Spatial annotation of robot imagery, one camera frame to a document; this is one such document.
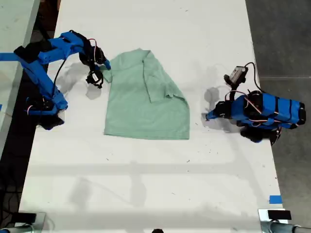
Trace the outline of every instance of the gray floor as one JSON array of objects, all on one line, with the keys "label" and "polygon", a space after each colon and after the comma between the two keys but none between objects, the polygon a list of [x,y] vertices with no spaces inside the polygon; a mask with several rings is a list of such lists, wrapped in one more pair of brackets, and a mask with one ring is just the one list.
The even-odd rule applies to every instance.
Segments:
[{"label": "gray floor", "polygon": [[[311,0],[246,0],[261,87],[311,112]],[[284,207],[311,227],[311,124],[284,130],[273,146]]]}]

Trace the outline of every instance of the white table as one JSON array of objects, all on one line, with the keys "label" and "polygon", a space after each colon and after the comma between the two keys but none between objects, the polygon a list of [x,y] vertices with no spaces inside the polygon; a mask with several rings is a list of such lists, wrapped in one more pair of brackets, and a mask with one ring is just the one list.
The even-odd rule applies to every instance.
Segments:
[{"label": "white table", "polygon": [[[71,56],[58,79],[66,122],[37,129],[20,210],[46,212],[58,232],[260,232],[258,209],[282,207],[268,202],[279,195],[270,143],[201,121],[213,107],[205,99],[229,91],[223,75],[254,61],[244,0],[62,0],[55,36],[70,29],[109,59],[152,50],[188,100],[190,140],[103,135],[109,85],[88,87],[88,68]],[[255,89],[252,77],[241,90]]]},{"label": "white table", "polygon": [[[26,46],[31,37],[40,0],[0,1],[0,52]],[[0,62],[0,158],[9,132],[22,75],[18,62]]]}]

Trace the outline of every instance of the t-shirt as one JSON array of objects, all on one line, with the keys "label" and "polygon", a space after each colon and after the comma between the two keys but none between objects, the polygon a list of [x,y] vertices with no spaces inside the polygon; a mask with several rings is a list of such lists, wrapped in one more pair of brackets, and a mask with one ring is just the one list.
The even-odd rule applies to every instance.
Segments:
[{"label": "t-shirt", "polygon": [[111,83],[104,134],[189,139],[187,101],[151,51],[124,52],[101,69]]}]

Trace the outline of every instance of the dark floor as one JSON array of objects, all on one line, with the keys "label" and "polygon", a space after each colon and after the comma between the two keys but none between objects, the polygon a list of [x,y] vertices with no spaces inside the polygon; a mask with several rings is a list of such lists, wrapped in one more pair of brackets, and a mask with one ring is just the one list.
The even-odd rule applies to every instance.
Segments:
[{"label": "dark floor", "polygon": [[[246,0],[260,85],[267,92],[305,103],[311,110],[311,1],[310,0]],[[33,40],[40,33],[35,31]],[[27,171],[35,119],[21,114],[23,100],[34,86],[23,75],[13,120],[0,166],[0,174],[10,193],[5,195],[5,207],[16,211]],[[286,130],[273,146],[284,207],[291,210],[293,224],[311,226],[311,143],[310,124]]]},{"label": "dark floor", "polygon": [[[261,87],[311,112],[311,1],[246,0]],[[272,147],[284,208],[311,227],[311,125],[285,130]]]}]

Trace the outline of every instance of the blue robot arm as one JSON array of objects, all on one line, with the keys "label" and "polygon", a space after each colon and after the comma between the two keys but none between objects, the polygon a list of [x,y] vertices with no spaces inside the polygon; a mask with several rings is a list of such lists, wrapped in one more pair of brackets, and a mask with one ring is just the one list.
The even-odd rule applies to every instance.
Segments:
[{"label": "blue robot arm", "polygon": [[218,102],[215,109],[206,114],[206,120],[218,117],[236,120],[238,126],[244,127],[242,136],[254,142],[269,138],[271,144],[279,138],[282,128],[294,129],[306,122],[303,103],[267,94],[259,87],[260,91],[244,93],[235,99],[237,88],[245,82],[247,71],[246,66],[236,67],[230,76],[225,75],[226,83],[232,88],[230,98]]},{"label": "blue robot arm", "polygon": [[67,109],[68,103],[42,65],[64,60],[63,65],[67,58],[75,53],[79,53],[81,62],[90,68],[86,81],[101,88],[103,75],[97,64],[104,64],[107,69],[111,69],[110,62],[99,47],[91,46],[88,39],[73,30],[62,33],[59,38],[30,43],[25,48],[20,46],[13,53],[0,53],[0,61],[20,62],[29,78],[38,87],[42,97],[35,100],[27,98],[27,113],[39,115],[41,121],[39,124],[45,129],[64,123],[57,114]]}]

